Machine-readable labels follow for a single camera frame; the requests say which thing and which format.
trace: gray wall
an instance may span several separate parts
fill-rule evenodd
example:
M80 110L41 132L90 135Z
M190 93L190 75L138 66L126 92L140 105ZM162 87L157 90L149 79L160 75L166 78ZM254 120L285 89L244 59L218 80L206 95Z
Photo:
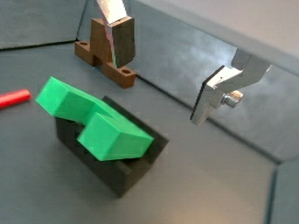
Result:
M85 0L0 0L0 49L76 39Z
M270 224L299 223L299 159L277 166Z
M236 48L136 1L128 9L136 20L136 57L129 66L192 107L201 82L220 65L229 66ZM96 17L97 7L88 0L78 39L89 39L89 20ZM238 106L222 106L212 116L226 130L278 160L299 155L296 83L296 77L272 66L264 79L242 89Z

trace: wall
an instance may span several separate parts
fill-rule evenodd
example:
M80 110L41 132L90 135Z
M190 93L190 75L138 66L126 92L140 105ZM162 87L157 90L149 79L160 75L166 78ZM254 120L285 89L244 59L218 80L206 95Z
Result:
M0 49L76 39L85 0L1 0Z
M136 21L136 57L129 66L192 107L201 82L220 65L229 66L236 47L136 1L126 7ZM89 20L96 17L97 6L88 1L78 39L89 39ZM222 106L212 116L229 132L277 160L299 155L296 82L294 76L272 66L264 79L241 90L245 95L237 107Z

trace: bolt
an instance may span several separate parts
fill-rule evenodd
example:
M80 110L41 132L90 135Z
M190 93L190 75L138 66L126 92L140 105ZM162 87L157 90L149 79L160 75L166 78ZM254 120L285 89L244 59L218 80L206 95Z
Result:
M238 91L232 91L230 93L222 95L220 103L226 104L233 109L237 106L241 98L242 94Z

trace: wooden block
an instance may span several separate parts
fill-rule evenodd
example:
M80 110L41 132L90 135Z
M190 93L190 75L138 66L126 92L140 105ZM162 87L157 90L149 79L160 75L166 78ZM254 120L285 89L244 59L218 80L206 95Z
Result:
M126 65L136 56L134 20L124 17L108 25L110 32L112 57L116 67Z
M74 54L93 67L101 65L101 60L89 51L88 42L77 41L74 43Z
M136 72L128 67L116 68L112 62L102 64L101 73L121 87L130 88L134 85Z
M110 46L102 19L93 18L90 20L89 46L92 54L100 58L102 64L112 61Z

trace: black block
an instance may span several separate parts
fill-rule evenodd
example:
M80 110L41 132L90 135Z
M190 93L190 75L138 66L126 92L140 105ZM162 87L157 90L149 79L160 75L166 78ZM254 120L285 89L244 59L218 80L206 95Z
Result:
M108 97L104 97L102 101L153 137L153 142L144 156L140 158L98 161L76 140L84 126L80 123L60 118L54 118L57 137L88 168L97 174L116 196L121 197L150 168L168 140Z

